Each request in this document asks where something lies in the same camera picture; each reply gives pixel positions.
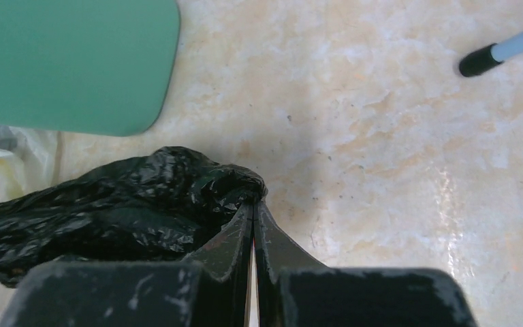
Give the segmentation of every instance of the white plastic bag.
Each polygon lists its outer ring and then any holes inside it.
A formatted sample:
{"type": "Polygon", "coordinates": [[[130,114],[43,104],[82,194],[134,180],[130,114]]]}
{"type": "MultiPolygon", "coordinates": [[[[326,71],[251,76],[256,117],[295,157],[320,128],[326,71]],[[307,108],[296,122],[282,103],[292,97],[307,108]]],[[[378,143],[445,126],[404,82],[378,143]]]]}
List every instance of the white plastic bag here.
{"type": "Polygon", "coordinates": [[[51,186],[57,156],[58,132],[5,128],[16,141],[0,139],[9,148],[0,149],[0,202],[51,186]]]}
{"type": "MultiPolygon", "coordinates": [[[[0,126],[0,202],[51,186],[58,134],[0,126]]],[[[0,317],[14,292],[0,285],[0,317]]]]}

